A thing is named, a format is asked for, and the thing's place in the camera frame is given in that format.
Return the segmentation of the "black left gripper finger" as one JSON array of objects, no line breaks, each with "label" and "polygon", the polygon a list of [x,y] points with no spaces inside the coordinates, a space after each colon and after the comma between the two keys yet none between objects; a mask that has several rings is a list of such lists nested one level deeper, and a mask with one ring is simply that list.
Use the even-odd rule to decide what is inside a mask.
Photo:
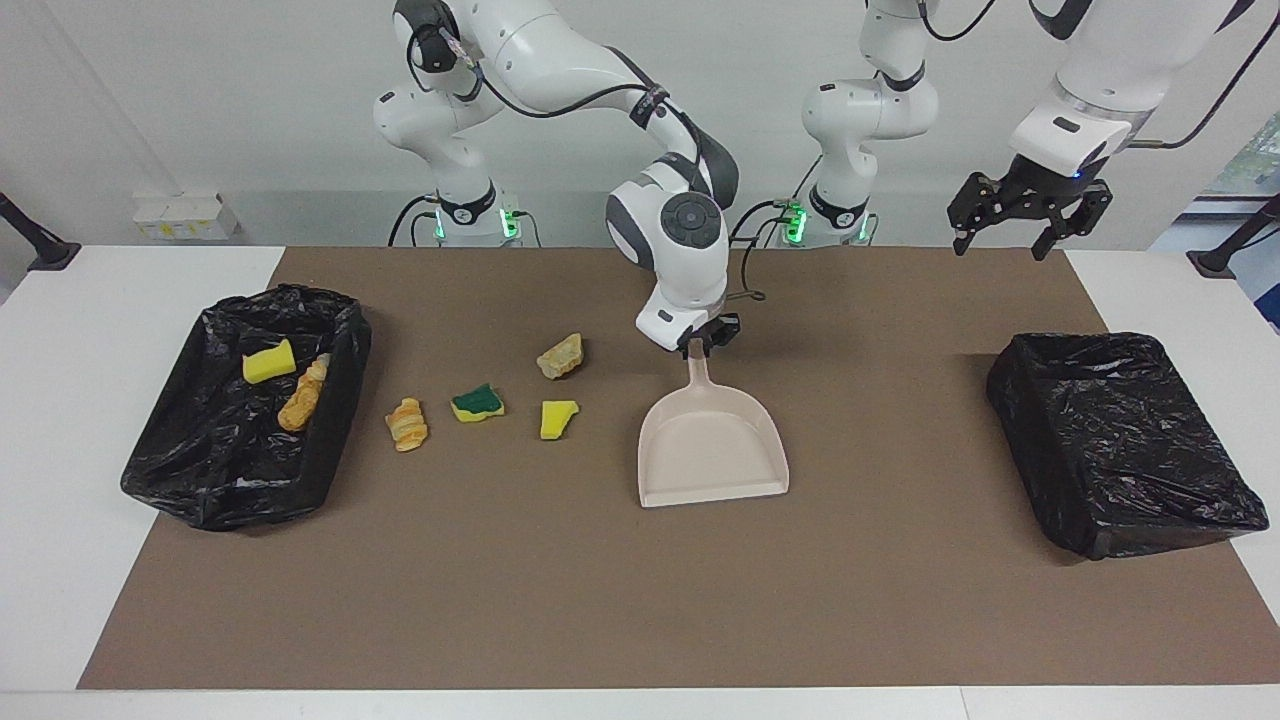
[{"label": "black left gripper finger", "polygon": [[952,247],[963,256],[978,232],[1005,220],[1001,191],[1004,182],[974,172],[961,184],[947,206],[948,224],[954,231]]},{"label": "black left gripper finger", "polygon": [[1108,209],[1114,196],[1105,179],[1094,179],[1084,187],[1079,197],[1042,199],[1039,209],[1044,214],[1047,227],[1033,243],[1033,258],[1041,263],[1062,240],[1088,236]]}]

